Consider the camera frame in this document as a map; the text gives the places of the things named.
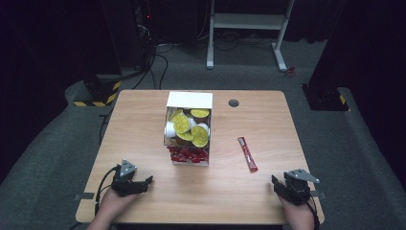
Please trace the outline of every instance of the white box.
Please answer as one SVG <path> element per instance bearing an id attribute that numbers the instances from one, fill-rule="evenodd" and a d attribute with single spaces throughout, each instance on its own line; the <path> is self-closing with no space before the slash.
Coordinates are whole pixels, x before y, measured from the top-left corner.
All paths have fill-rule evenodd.
<path id="1" fill-rule="evenodd" d="M 212 112 L 212 93 L 169 92 L 164 145 L 173 164 L 209 166 Z"/>

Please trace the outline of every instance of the table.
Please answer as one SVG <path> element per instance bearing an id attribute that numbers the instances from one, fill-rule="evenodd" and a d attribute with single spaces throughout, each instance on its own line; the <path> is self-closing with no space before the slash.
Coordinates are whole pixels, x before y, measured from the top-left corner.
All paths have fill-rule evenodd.
<path id="1" fill-rule="evenodd" d="M 199 91 L 214 94 L 210 165 L 173 165 L 163 144 L 168 90 L 123 90 L 117 100 L 86 193 L 125 158 L 138 166 L 136 181 L 153 183 L 117 222 L 284 224 L 271 174 L 309 172 L 292 117 L 280 91 Z M 228 105 L 239 101 L 238 107 Z M 259 170 L 250 173 L 237 138 L 243 136 Z M 105 185 L 111 183 L 112 175 Z M 315 198 L 320 221 L 325 217 Z M 94 217 L 93 199 L 82 199 L 79 222 Z"/>

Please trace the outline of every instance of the human hand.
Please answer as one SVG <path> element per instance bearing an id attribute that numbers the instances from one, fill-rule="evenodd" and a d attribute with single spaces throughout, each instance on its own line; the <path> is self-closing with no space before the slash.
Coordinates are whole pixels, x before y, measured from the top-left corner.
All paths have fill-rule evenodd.
<path id="1" fill-rule="evenodd" d="M 307 205 L 295 205 L 288 202 L 280 195 L 278 198 L 281 201 L 284 210 L 284 216 L 293 230 L 312 230 L 314 229 L 314 216 Z M 314 210 L 314 203 L 308 202 Z"/>
<path id="2" fill-rule="evenodd" d="M 98 213 L 87 229 L 109 229 L 113 220 L 137 197 L 138 195 L 119 196 L 113 189 L 109 188 L 101 200 Z"/>

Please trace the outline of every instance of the white stand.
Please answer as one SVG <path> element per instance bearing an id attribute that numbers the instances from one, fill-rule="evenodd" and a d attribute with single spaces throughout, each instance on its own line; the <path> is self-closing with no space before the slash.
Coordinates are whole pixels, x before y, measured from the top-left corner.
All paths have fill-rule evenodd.
<path id="1" fill-rule="evenodd" d="M 243 14 L 243 13 L 214 13 L 214 0 L 212 0 L 211 17 L 210 17 L 210 35 L 207 52 L 207 68 L 214 68 L 214 28 L 232 28 L 232 29 L 257 29 L 280 31 L 277 43 L 272 43 L 280 71 L 287 70 L 281 53 L 281 44 L 289 22 L 290 13 L 292 12 L 295 0 L 289 0 L 284 15 L 268 14 Z"/>

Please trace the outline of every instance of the red object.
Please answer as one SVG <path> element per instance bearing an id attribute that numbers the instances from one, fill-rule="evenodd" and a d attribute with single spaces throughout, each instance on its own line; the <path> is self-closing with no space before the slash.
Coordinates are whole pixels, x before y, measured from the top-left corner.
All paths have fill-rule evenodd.
<path id="1" fill-rule="evenodd" d="M 193 163 L 200 163 L 200 161 L 209 161 L 209 154 L 203 149 L 185 148 L 168 146 L 170 152 L 170 159 L 177 162 L 187 162 L 188 159 Z"/>
<path id="2" fill-rule="evenodd" d="M 295 66 L 290 66 L 289 69 L 286 71 L 286 77 L 291 79 L 296 76 Z"/>
<path id="3" fill-rule="evenodd" d="M 250 150 L 248 149 L 247 143 L 245 142 L 245 138 L 238 137 L 238 142 L 242 147 L 242 151 L 244 152 L 245 159 L 247 159 L 247 163 L 248 163 L 248 167 L 250 168 L 250 171 L 256 172 L 258 170 L 258 167 L 255 164 L 255 161 L 253 159 L 253 156 L 251 155 Z"/>

